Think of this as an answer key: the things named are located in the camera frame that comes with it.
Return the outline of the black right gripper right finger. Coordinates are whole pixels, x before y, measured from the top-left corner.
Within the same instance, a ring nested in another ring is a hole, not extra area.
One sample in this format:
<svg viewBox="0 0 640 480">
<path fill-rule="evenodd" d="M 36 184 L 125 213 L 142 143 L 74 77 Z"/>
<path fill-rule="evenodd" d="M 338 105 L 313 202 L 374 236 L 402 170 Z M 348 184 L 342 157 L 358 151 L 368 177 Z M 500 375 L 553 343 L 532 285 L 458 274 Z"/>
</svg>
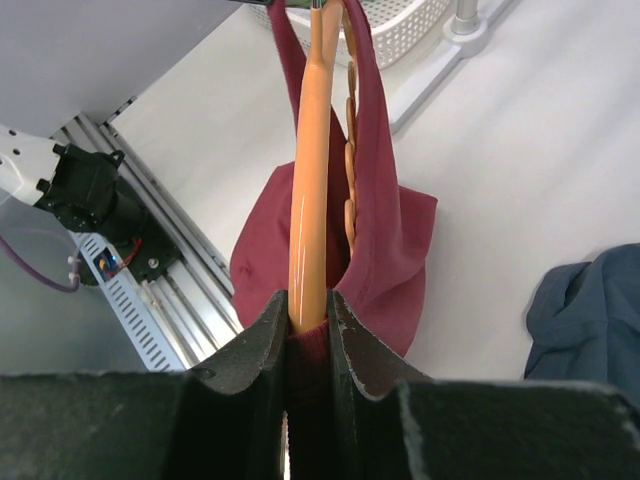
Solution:
<svg viewBox="0 0 640 480">
<path fill-rule="evenodd" d="M 349 479 L 635 479 L 639 413 L 575 381 L 444 381 L 328 295 L 337 448 Z"/>
</svg>

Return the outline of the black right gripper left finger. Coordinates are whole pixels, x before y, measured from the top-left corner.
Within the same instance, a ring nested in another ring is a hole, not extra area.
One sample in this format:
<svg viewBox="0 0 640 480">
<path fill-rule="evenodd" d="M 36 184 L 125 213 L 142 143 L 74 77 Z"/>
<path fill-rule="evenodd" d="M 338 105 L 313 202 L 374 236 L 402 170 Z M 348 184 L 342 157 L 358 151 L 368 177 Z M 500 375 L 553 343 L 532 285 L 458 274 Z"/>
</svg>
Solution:
<svg viewBox="0 0 640 480">
<path fill-rule="evenodd" d="M 5 479 L 279 479 L 287 295 L 190 370 L 8 375 Z"/>
</svg>

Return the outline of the red tank top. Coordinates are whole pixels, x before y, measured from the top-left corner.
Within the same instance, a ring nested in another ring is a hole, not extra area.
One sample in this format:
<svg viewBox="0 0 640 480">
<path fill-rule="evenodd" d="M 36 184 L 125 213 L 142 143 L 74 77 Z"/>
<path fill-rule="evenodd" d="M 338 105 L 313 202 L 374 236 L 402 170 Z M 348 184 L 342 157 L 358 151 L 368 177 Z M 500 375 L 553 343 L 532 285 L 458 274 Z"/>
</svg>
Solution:
<svg viewBox="0 0 640 480">
<path fill-rule="evenodd" d="M 399 185 L 386 99 L 361 4 L 342 1 L 359 80 L 355 134 L 330 124 L 324 321 L 285 343 L 295 479 L 411 479 L 397 398 L 425 376 L 405 359 L 425 297 L 436 200 Z"/>
</svg>

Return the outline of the orange hanger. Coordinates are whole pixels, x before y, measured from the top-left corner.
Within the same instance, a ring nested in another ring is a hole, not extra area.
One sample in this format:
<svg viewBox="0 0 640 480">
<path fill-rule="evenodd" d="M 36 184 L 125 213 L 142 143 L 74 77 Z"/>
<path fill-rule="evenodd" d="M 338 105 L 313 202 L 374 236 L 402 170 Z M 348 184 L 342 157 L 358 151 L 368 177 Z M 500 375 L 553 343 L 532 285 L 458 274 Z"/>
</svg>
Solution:
<svg viewBox="0 0 640 480">
<path fill-rule="evenodd" d="M 345 37 L 347 66 L 347 140 L 344 166 L 349 197 L 344 202 L 344 230 L 349 251 L 356 239 L 356 40 L 344 1 L 311 4 L 311 41 L 302 79 L 292 183 L 288 272 L 288 316 L 293 332 L 305 333 L 326 315 L 326 228 L 333 72 L 340 36 Z"/>
</svg>

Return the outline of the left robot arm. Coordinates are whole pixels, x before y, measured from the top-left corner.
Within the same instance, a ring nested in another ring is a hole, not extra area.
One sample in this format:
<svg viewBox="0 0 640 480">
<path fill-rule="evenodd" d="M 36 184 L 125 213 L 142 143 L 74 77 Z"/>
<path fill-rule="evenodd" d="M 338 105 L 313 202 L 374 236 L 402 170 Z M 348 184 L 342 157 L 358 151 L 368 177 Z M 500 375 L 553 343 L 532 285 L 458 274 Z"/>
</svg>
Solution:
<svg viewBox="0 0 640 480">
<path fill-rule="evenodd" d="M 1 189 L 51 213 L 74 233 L 114 245 L 142 236 L 148 209 L 123 190 L 124 153 L 89 152 L 71 143 L 1 127 Z"/>
</svg>

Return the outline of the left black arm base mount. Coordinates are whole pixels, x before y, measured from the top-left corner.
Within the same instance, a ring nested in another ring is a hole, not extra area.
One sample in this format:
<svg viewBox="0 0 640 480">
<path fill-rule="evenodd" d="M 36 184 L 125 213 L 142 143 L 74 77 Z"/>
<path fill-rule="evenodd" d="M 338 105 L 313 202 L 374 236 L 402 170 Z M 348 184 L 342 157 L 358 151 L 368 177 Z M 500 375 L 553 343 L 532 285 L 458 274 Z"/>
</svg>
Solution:
<svg viewBox="0 0 640 480">
<path fill-rule="evenodd" d="M 182 259 L 182 253 L 151 215 L 128 243 L 104 248 L 93 258 L 101 278 L 108 281 L 128 271 L 137 283 L 153 282 Z"/>
</svg>

